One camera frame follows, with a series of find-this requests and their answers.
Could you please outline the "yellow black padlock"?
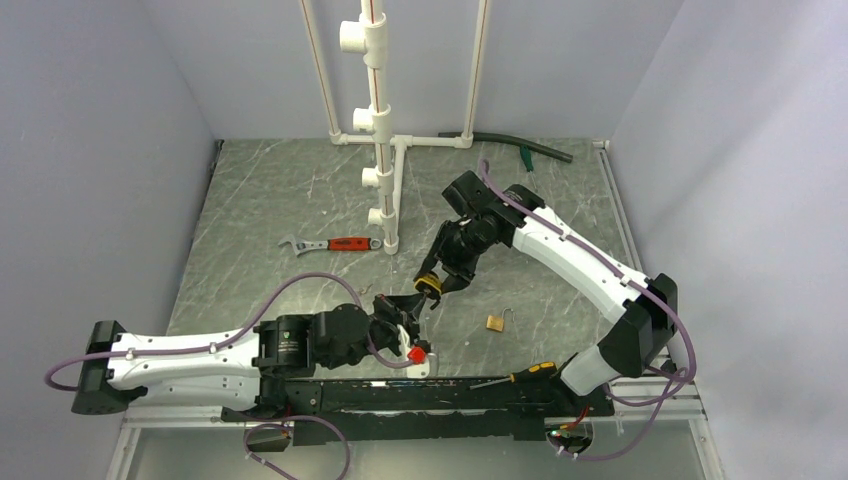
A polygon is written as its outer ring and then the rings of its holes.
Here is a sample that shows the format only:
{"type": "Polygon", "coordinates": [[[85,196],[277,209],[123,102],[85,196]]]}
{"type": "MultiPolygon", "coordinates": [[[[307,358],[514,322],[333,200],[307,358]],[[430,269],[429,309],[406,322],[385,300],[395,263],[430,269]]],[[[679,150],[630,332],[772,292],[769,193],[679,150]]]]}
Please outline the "yellow black padlock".
{"type": "Polygon", "coordinates": [[[435,272],[428,272],[416,278],[413,286],[433,301],[439,300],[442,296],[442,282],[435,272]]]}

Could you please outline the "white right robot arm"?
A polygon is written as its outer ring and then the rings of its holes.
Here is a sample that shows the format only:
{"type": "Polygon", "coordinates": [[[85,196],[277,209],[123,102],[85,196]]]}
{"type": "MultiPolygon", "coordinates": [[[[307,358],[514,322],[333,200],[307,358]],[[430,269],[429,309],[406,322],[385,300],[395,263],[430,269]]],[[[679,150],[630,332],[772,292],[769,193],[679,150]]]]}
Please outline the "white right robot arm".
{"type": "Polygon", "coordinates": [[[650,278],[602,252],[528,188],[497,190],[483,174],[466,171],[442,196],[459,217],[440,226],[414,278],[418,291],[439,301],[467,288],[480,256],[503,244],[577,288],[611,323],[605,337],[561,368],[550,391],[560,413],[578,413],[611,380],[640,377],[677,334],[672,279],[650,278]]]}

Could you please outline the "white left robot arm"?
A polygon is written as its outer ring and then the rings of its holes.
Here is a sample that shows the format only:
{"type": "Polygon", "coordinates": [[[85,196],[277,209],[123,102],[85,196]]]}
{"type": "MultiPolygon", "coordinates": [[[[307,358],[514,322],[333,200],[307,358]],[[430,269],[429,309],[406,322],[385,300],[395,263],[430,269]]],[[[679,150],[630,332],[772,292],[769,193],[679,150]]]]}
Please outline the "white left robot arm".
{"type": "Polygon", "coordinates": [[[374,310],[346,303],[314,314],[282,315],[245,331],[179,336],[127,332],[116,321],[96,323],[71,410],[110,415],[131,404],[221,406],[279,417],[290,402],[289,379],[317,368],[356,366],[384,349],[387,366],[421,380],[438,356],[420,336],[421,294],[378,295],[374,310]]]}

